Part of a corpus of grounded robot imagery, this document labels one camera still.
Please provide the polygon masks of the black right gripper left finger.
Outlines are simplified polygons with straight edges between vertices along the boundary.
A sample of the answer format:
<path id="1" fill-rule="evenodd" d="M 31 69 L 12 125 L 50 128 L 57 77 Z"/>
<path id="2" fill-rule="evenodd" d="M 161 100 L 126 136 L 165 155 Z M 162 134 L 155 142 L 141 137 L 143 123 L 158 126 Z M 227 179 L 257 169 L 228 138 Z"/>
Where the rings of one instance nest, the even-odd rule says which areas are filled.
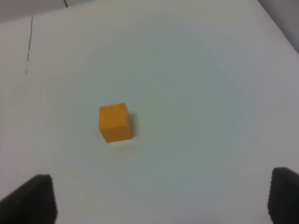
<path id="1" fill-rule="evenodd" d="M 2 224 L 54 224 L 57 219 L 53 181 L 36 175 L 0 201 Z"/>

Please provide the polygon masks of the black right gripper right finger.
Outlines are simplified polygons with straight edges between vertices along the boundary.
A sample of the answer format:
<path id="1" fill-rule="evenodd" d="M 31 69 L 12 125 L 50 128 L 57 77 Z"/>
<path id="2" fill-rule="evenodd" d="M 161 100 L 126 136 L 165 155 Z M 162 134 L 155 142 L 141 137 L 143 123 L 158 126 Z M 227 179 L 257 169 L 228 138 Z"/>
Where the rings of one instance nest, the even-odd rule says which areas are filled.
<path id="1" fill-rule="evenodd" d="M 268 213 L 274 224 L 299 222 L 299 174 L 289 168 L 273 169 Z"/>

